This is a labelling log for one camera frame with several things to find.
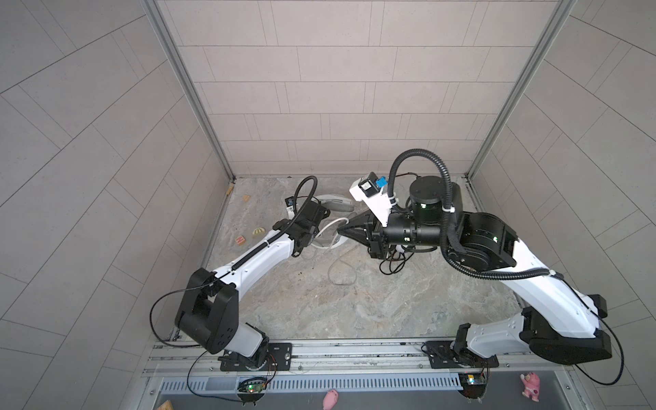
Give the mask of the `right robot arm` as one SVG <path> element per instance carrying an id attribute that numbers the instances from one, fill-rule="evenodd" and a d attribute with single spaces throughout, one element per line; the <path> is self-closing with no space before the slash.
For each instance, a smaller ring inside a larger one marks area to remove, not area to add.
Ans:
<path id="1" fill-rule="evenodd" d="M 580 367 L 621 350 L 606 325 L 606 300 L 575 290 L 499 217 L 465 211 L 460 186 L 435 153 L 406 150 L 387 177 L 367 174 L 352 184 L 350 194 L 367 210 L 339 233 L 365 245 L 372 258 L 438 251 L 459 273 L 499 282 L 524 300 L 522 311 L 508 319 L 461 325 L 451 345 L 429 348 L 431 355 L 483 367 L 498 355 L 532 353 Z"/>

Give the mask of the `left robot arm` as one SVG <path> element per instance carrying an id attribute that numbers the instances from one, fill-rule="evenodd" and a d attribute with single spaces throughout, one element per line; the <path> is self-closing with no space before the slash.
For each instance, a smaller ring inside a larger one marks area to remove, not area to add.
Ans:
<path id="1" fill-rule="evenodd" d="M 292 197 L 294 215 L 278 221 L 255 247 L 221 268 L 200 268 L 182 290 L 182 300 L 174 325 L 210 354 L 228 350 L 241 357 L 250 369 L 260 369 L 268 361 L 269 338 L 239 319 L 239 304 L 248 290 L 282 261 L 297 257 L 314 242 L 319 224 L 328 211 L 313 201 L 318 179 L 307 176 Z"/>

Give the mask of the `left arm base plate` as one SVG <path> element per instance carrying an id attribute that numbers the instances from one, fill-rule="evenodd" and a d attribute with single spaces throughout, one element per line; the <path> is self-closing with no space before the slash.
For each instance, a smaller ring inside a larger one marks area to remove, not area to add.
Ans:
<path id="1" fill-rule="evenodd" d="M 222 372 L 289 371 L 292 348 L 292 343 L 269 343 L 258 348 L 252 356 L 227 350 L 220 357 L 220 370 Z"/>

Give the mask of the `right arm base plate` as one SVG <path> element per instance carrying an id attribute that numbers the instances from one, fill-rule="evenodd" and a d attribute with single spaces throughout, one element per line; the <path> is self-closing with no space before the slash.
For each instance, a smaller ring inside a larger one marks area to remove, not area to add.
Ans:
<path id="1" fill-rule="evenodd" d="M 495 355 L 483 358 L 467 348 L 457 350 L 455 341 L 427 341 L 421 346 L 421 351 L 428 356 L 432 369 L 459 369 L 478 368 L 487 369 L 499 367 L 499 360 Z"/>

